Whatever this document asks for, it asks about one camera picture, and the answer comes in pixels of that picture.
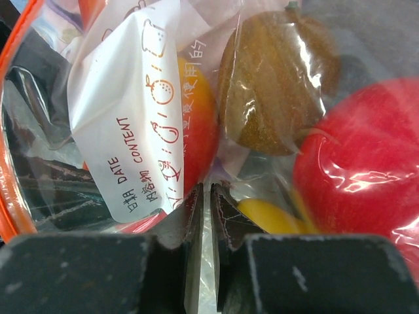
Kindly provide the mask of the clear zip top bag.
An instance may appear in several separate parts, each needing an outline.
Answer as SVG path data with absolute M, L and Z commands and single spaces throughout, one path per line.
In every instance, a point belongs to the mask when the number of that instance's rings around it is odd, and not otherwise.
M 140 233 L 182 205 L 190 193 L 183 193 L 179 58 L 199 65 L 217 106 L 219 144 L 198 184 L 220 184 L 236 207 L 257 198 L 297 218 L 293 169 L 319 121 L 368 85 L 418 79 L 416 1 L 295 1 L 331 34 L 338 86 L 296 153 L 263 154 L 225 135 L 219 66 L 244 20 L 290 1 L 78 2 L 84 34 L 62 53 L 51 47 L 45 1 L 29 1 L 1 55 L 3 240 Z

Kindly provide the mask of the red fake pepper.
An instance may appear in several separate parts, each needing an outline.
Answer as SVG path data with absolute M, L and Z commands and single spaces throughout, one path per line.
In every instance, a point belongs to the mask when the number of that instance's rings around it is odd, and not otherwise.
M 182 87 L 185 196 L 209 173 L 219 144 L 217 106 L 197 63 L 178 59 Z

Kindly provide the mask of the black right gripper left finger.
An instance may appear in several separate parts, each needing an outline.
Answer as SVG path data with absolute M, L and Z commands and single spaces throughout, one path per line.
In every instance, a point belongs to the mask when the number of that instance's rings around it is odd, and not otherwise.
M 196 313 L 204 191 L 142 234 L 15 237 L 1 249 L 2 313 Z

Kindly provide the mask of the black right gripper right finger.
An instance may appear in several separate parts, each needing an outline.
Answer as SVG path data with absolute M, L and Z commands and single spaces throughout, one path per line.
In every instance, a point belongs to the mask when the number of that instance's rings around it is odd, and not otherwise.
M 221 313 L 417 313 L 400 252 L 376 235 L 270 235 L 211 187 Z

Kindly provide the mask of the yellow fake pear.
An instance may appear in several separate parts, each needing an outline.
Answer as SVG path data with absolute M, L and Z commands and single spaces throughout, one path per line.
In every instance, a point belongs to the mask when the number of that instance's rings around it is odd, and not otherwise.
M 270 234 L 319 234 L 311 221 L 301 195 L 291 190 L 291 204 L 297 206 L 297 218 L 281 207 L 257 198 L 246 198 L 238 202 L 237 209 L 262 230 Z

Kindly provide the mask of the red fake tomato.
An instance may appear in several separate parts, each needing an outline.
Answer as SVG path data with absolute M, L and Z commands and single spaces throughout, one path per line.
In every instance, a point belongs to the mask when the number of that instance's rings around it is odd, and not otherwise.
M 368 85 L 304 140 L 293 183 L 325 233 L 378 234 L 418 276 L 418 79 Z

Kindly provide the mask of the brown fake bread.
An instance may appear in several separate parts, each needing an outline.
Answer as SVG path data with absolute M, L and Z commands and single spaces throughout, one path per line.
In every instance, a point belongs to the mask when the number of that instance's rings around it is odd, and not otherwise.
M 325 115 L 341 62 L 328 29 L 290 1 L 244 20 L 230 36 L 218 74 L 220 121 L 238 145 L 273 156 L 299 150 Z

